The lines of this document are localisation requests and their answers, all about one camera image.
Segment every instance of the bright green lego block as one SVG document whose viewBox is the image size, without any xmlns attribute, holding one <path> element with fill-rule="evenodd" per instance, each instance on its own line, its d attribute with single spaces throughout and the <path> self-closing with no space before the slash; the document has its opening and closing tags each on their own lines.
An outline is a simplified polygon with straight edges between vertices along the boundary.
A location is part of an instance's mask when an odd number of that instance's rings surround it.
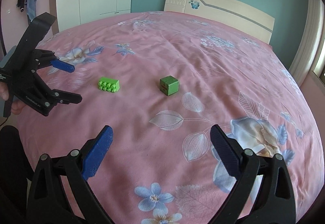
<svg viewBox="0 0 325 224">
<path fill-rule="evenodd" d="M 100 90 L 115 93 L 120 89 L 120 81 L 102 77 L 98 82 L 98 86 Z"/>
<path fill-rule="evenodd" d="M 167 76 L 160 79 L 159 88 L 160 91 L 163 92 L 165 95 L 170 96 L 178 92 L 178 85 L 179 81 L 176 78 L 172 76 Z"/>
</svg>

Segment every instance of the silver bolt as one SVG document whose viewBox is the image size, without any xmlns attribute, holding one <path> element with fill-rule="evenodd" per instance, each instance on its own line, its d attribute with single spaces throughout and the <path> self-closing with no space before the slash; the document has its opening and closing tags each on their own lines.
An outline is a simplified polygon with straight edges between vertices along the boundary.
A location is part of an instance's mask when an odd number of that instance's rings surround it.
<svg viewBox="0 0 325 224">
<path fill-rule="evenodd" d="M 47 158 L 48 158 L 48 155 L 47 154 L 42 154 L 42 156 L 41 156 L 41 160 L 42 161 L 45 161 Z"/>
<path fill-rule="evenodd" d="M 252 156 L 253 155 L 253 151 L 251 149 L 245 149 L 244 150 L 244 153 L 247 155 L 247 156 Z"/>
<path fill-rule="evenodd" d="M 282 155 L 279 154 L 279 153 L 277 153 L 277 154 L 275 155 L 275 158 L 277 158 L 277 160 L 279 160 L 279 161 L 283 159 Z"/>
<path fill-rule="evenodd" d="M 70 155 L 72 157 L 76 157 L 76 156 L 78 156 L 78 154 L 79 154 L 79 151 L 78 150 L 73 150 L 73 151 L 70 152 Z"/>
</svg>

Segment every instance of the blue gripper pad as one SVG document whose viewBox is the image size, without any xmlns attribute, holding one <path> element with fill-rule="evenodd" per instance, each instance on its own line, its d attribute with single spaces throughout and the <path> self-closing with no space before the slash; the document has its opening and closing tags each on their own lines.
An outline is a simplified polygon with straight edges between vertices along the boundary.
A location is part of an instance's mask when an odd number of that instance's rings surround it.
<svg viewBox="0 0 325 224">
<path fill-rule="evenodd" d="M 66 62 L 60 61 L 60 60 L 52 60 L 51 65 L 59 70 L 68 72 L 68 73 L 73 73 L 74 72 L 74 66 L 71 64 L 68 64 Z"/>
<path fill-rule="evenodd" d="M 230 176 L 235 177 L 238 180 L 241 175 L 240 172 L 241 161 L 238 155 L 236 154 L 236 152 L 233 150 L 233 148 L 230 145 L 230 141 L 236 141 L 236 140 L 229 139 L 218 125 L 214 125 L 211 128 L 210 138 L 228 174 Z"/>
<path fill-rule="evenodd" d="M 89 150 L 82 164 L 81 174 L 85 181 L 96 174 L 98 167 L 113 142 L 113 129 L 110 126 L 105 126 L 95 140 L 95 144 Z"/>
</svg>

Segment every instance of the pink wall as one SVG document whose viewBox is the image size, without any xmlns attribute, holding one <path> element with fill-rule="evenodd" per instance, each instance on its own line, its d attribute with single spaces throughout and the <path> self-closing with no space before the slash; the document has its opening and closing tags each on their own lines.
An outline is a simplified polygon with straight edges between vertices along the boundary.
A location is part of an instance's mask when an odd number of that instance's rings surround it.
<svg viewBox="0 0 325 224">
<path fill-rule="evenodd" d="M 7 51 L 18 44 L 28 27 L 26 9 L 21 13 L 16 5 L 17 0 L 2 0 L 1 3 L 1 26 Z M 37 0 L 36 14 L 40 15 L 44 12 L 50 12 L 49 0 Z M 52 30 L 50 30 L 44 40 L 52 35 Z"/>
<path fill-rule="evenodd" d="M 300 87 L 316 120 L 325 152 L 325 86 L 310 72 Z"/>
</svg>

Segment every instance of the gray stripe on headboard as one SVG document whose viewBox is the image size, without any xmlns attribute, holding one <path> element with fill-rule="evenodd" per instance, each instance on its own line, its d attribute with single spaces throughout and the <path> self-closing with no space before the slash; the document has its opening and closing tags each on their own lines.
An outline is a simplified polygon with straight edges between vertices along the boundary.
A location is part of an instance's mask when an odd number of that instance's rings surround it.
<svg viewBox="0 0 325 224">
<path fill-rule="evenodd" d="M 213 6 L 213 5 L 207 4 L 207 3 L 205 3 L 203 0 L 200 0 L 200 1 L 203 3 L 204 6 L 211 7 L 211 8 L 216 8 L 216 9 L 219 9 L 219 10 L 225 11 L 225 12 L 227 12 L 227 13 L 233 14 L 233 15 L 235 15 L 235 16 L 241 17 L 241 18 L 246 19 L 246 20 L 248 20 L 248 21 L 250 21 L 250 22 L 253 22 L 254 24 L 260 26 L 260 27 L 263 28 L 263 29 L 266 29 L 267 31 L 269 31 L 269 32 L 271 32 L 271 33 L 273 32 L 271 29 L 269 29 L 269 28 L 263 26 L 262 24 L 259 24 L 258 22 L 254 21 L 254 20 L 252 20 L 252 19 L 250 19 L 250 18 L 247 18 L 247 17 L 245 17 L 245 16 L 242 16 L 242 15 L 240 15 L 240 14 L 238 14 L 238 13 L 232 12 L 232 11 L 227 10 L 227 9 L 224 9 L 224 8 L 220 8 L 220 7 L 217 7 L 217 6 Z"/>
</svg>

